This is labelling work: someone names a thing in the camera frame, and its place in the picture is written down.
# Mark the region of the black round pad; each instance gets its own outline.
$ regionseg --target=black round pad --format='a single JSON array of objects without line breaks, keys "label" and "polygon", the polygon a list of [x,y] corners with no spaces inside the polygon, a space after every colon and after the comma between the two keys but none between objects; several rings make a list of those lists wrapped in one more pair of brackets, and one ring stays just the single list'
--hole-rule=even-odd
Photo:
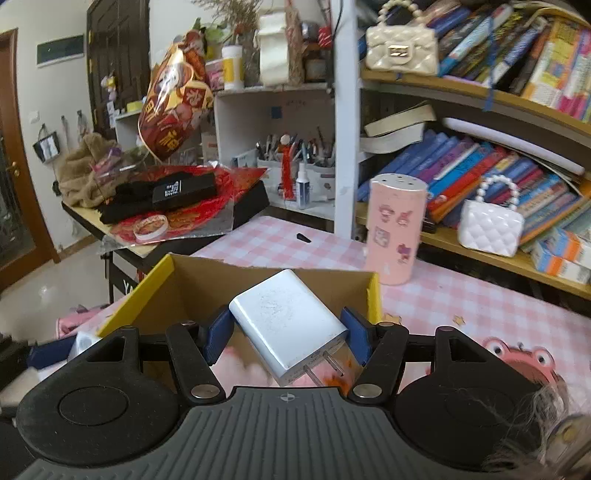
[{"label": "black round pad", "polygon": [[105,466],[168,437],[177,397],[141,373],[138,342],[136,328],[119,329],[23,398],[17,427],[32,452],[62,465]]},{"label": "black round pad", "polygon": [[436,350],[435,370],[396,397],[401,433],[435,461],[471,471],[506,441],[533,451],[539,430],[527,420],[537,387],[468,337],[440,330],[436,345],[447,351]]},{"label": "black round pad", "polygon": [[72,423],[96,427],[123,415],[127,396],[112,387],[79,388],[61,399],[59,409],[61,416]]}]

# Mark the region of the white quilted handbag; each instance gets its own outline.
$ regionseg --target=white quilted handbag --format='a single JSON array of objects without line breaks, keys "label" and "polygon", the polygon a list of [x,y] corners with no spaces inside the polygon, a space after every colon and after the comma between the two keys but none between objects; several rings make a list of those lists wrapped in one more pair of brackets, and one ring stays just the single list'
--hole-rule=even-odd
[{"label": "white quilted handbag", "polygon": [[[396,5],[407,7],[418,25],[386,25],[388,11]],[[371,70],[437,75],[439,49],[432,28],[427,28],[423,12],[411,0],[389,0],[379,11],[378,25],[366,33],[368,54],[365,64]]]},{"label": "white quilted handbag", "polygon": [[[505,208],[484,203],[488,187],[496,181],[506,183],[511,189],[511,205]],[[480,184],[476,200],[467,200],[457,229],[459,242],[466,248],[491,254],[513,257],[523,232],[524,218],[516,212],[519,189],[503,175],[493,175]]]}]

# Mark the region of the black cloth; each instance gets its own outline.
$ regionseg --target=black cloth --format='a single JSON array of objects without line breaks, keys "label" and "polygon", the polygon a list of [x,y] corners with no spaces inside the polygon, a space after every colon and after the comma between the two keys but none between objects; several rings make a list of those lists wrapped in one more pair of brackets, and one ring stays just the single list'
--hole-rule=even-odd
[{"label": "black cloth", "polygon": [[130,181],[115,189],[115,196],[109,203],[99,206],[100,221],[105,225],[119,223],[142,213],[154,211],[152,192],[158,185],[186,180],[192,177],[188,172],[179,171],[156,181]]}]

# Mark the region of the spray bottle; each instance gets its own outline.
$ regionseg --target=spray bottle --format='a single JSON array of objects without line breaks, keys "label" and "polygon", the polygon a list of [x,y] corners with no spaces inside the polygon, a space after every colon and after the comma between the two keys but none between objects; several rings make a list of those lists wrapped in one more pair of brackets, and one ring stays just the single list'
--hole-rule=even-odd
[{"label": "spray bottle", "polygon": [[300,169],[297,173],[297,180],[295,181],[295,198],[297,199],[297,207],[300,210],[307,209],[310,206],[310,180],[306,173],[306,164],[300,162]]}]

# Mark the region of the wooden door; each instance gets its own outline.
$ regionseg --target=wooden door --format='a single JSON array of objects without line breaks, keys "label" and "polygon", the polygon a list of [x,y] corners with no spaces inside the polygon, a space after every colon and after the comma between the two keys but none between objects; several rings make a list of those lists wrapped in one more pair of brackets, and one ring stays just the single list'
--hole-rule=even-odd
[{"label": "wooden door", "polygon": [[115,138],[109,127],[107,91],[100,81],[112,72],[117,83],[115,108],[148,93],[150,37],[148,0],[95,0],[87,13],[88,85],[95,131]]},{"label": "wooden door", "polygon": [[0,291],[59,257],[35,197],[22,143],[17,31],[0,33]]}]

